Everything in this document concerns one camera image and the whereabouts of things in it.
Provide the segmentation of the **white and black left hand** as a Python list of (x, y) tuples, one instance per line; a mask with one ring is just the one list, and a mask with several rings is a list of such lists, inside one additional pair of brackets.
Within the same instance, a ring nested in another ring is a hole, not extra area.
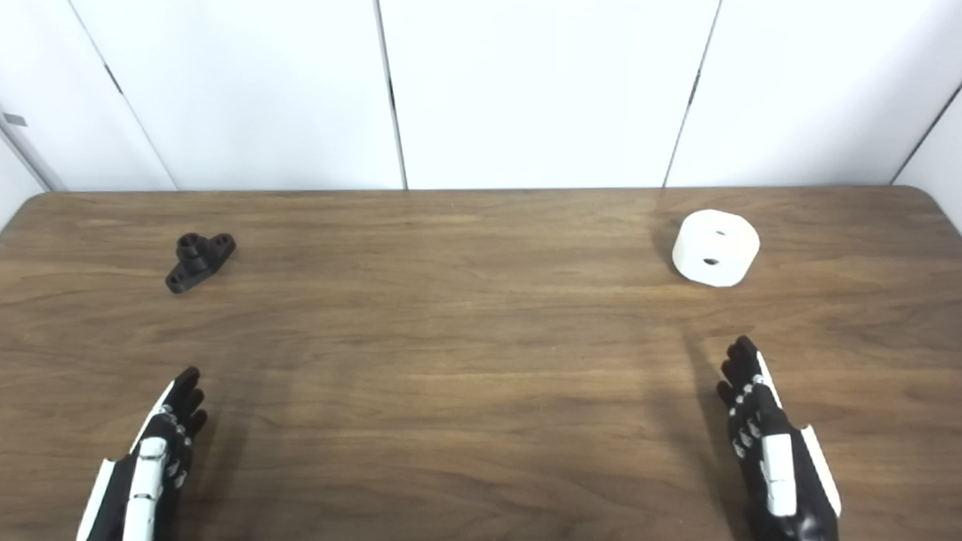
[(104, 459), (94, 479), (78, 540), (172, 540), (176, 511), (207, 422), (198, 367), (166, 386), (129, 451)]

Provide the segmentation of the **white and black right hand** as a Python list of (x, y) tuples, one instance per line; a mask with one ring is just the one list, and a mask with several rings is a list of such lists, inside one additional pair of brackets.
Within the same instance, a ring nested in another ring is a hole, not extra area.
[(814, 428), (794, 427), (763, 354), (747, 336), (726, 349), (718, 396), (748, 490), (755, 540), (838, 540), (839, 492)]

